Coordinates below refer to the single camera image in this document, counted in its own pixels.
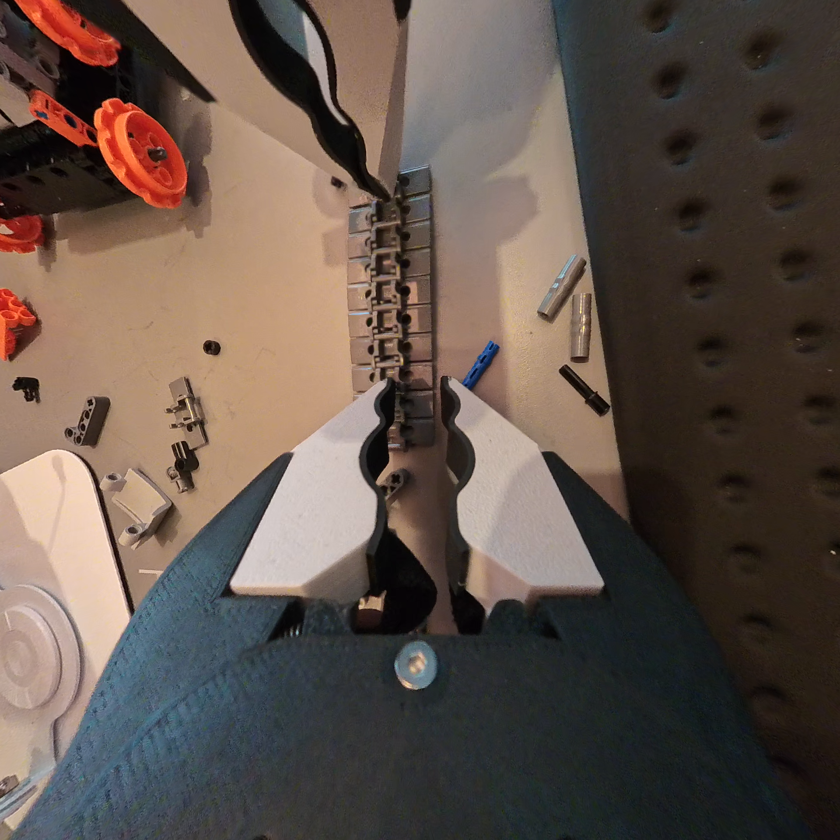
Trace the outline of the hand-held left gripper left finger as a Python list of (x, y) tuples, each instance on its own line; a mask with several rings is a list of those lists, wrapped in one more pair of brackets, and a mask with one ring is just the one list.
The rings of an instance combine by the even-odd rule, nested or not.
[(392, 382), (380, 381), (290, 452), (230, 580), (237, 595), (356, 602), (381, 588)]

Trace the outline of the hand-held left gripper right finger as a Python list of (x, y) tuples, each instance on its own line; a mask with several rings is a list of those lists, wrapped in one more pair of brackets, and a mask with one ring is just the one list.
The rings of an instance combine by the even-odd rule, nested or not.
[(456, 379), (441, 380), (440, 409), (451, 594), (474, 602), (600, 594), (603, 578), (538, 444)]

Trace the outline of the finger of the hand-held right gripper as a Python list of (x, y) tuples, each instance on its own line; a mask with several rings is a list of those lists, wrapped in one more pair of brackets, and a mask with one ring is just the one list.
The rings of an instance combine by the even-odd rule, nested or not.
[(353, 182), (323, 149), (300, 2), (126, 2), (216, 103), (307, 161)]
[(410, 1), (300, 2), (318, 139), (362, 191), (392, 197), (403, 145)]

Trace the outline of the black grey toy robot vehicle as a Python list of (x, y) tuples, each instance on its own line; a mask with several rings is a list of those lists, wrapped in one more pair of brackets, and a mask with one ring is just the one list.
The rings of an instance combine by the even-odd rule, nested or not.
[(140, 198), (111, 172), (96, 145), (77, 146), (29, 110), (40, 90), (91, 129), (110, 98), (161, 118), (164, 73), (124, 47), (110, 67), (58, 46), (15, 2), (1, 2), (2, 218), (87, 211)]

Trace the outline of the orange triangular toy piece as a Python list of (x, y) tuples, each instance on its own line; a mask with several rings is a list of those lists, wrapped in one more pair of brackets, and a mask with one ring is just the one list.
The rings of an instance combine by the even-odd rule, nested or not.
[(17, 348), (17, 331), (37, 323), (36, 315), (11, 290), (1, 289), (1, 359), (9, 361)]

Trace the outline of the orange toy gear wheel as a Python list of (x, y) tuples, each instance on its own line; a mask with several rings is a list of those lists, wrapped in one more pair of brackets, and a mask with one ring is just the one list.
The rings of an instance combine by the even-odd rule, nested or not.
[(187, 167), (170, 134), (148, 113), (117, 98), (95, 112), (98, 147), (111, 173), (147, 204), (175, 209), (186, 194)]
[(91, 67), (113, 67), (119, 61), (120, 42), (61, 1), (16, 1), (37, 29)]
[(1, 252), (5, 254), (31, 254), (45, 241), (43, 220), (40, 216), (21, 216), (1, 219)]

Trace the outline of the long black toy pin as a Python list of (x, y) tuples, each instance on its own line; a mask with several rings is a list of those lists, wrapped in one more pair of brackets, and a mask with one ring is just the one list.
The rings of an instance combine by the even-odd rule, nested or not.
[(611, 406), (606, 399), (589, 386), (568, 364), (559, 368), (559, 374), (597, 416), (603, 417), (611, 411)]

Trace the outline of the small blue toy brick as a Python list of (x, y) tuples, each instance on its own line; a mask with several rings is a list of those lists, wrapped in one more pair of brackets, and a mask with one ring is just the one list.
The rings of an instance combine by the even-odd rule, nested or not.
[(466, 389), (473, 390), (475, 388), (476, 384), (490, 368), (499, 350), (500, 345), (498, 343), (493, 340), (488, 341), (461, 382)]

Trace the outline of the light grey angled toy piece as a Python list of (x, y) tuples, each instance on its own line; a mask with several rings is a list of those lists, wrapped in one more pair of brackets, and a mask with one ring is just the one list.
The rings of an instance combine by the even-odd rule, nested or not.
[(172, 509), (170, 498), (137, 469), (127, 469), (124, 474), (108, 473), (99, 487), (131, 520), (118, 537), (119, 544), (131, 550), (148, 542)]

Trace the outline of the dark grey small toy pieces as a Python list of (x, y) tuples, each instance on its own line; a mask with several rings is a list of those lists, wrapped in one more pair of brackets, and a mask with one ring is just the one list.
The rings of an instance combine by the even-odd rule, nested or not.
[(173, 464), (166, 474), (177, 493), (183, 494), (194, 489), (193, 474), (200, 466), (196, 452), (207, 445), (208, 438), (203, 409), (188, 378), (176, 379), (169, 387), (172, 403), (165, 412), (175, 441), (171, 445)]

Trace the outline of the grey cylinder toy sleeve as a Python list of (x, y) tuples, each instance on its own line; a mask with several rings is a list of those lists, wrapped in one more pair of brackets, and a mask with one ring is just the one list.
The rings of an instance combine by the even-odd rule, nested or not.
[(586, 267), (586, 259), (579, 255), (572, 255), (567, 260), (537, 309), (541, 319), (551, 322), (557, 317), (583, 277)]
[(592, 303), (590, 292), (575, 293), (570, 310), (570, 358), (575, 363), (589, 360), (592, 343)]

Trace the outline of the dark grey toy beam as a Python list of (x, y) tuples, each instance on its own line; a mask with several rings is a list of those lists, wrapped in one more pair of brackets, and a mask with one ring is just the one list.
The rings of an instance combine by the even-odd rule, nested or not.
[(110, 400), (92, 395), (85, 401), (75, 426), (65, 428), (65, 439), (78, 447), (96, 447), (109, 413)]

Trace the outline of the wooden book stand white base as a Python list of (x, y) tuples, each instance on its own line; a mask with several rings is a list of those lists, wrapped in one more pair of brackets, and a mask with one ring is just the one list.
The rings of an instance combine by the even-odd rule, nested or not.
[(2, 828), (23, 820), (74, 738), (130, 619), (98, 487), (54, 449), (1, 477)]

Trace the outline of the black dimpled mat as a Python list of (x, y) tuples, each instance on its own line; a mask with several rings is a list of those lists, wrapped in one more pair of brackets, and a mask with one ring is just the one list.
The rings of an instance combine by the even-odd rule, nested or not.
[(553, 2), (631, 519), (838, 838), (839, 2)]

